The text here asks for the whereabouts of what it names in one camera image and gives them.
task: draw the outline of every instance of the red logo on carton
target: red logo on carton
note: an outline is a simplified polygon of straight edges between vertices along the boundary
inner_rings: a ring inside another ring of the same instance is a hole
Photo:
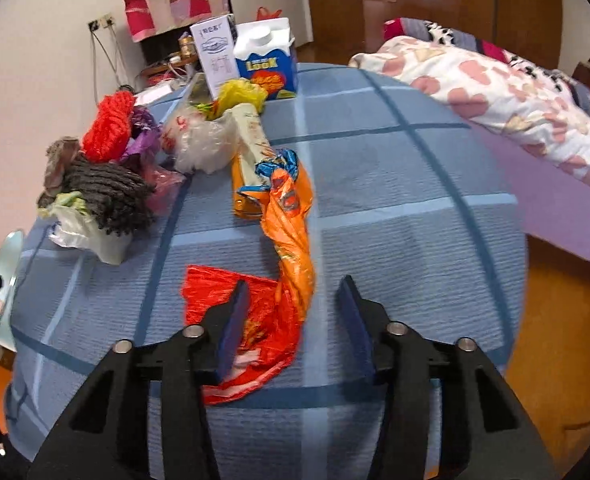
[[[257,83],[269,94],[279,92],[286,85],[286,76],[282,72],[258,70],[251,76],[251,81]]]

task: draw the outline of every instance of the white cap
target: white cap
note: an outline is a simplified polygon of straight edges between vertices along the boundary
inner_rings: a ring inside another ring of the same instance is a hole
[[[255,45],[265,45],[271,41],[271,28],[268,25],[258,25],[248,32],[248,39]]]

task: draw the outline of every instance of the white cardboard box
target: white cardboard box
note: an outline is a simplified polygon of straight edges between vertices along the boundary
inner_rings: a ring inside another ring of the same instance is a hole
[[[239,78],[233,55],[235,42],[231,33],[232,26],[234,27],[232,14],[191,25],[197,54],[213,99],[217,99],[219,88],[226,81]]]

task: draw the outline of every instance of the blue gripper pad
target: blue gripper pad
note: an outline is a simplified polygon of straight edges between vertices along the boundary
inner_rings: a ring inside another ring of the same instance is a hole
[[[373,363],[373,339],[360,311],[363,299],[350,276],[342,278],[335,298],[353,346],[355,359],[364,374],[371,378],[376,372]]]
[[[229,305],[232,308],[229,322],[222,331],[217,347],[217,379],[221,382],[226,378],[233,365],[237,348],[242,341],[244,323],[250,304],[248,283],[240,280],[230,295]]]

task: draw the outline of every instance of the purple bed sheet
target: purple bed sheet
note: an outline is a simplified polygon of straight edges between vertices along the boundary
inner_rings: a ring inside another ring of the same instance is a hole
[[[590,187],[512,140],[470,124],[517,196],[524,232],[590,262]]]

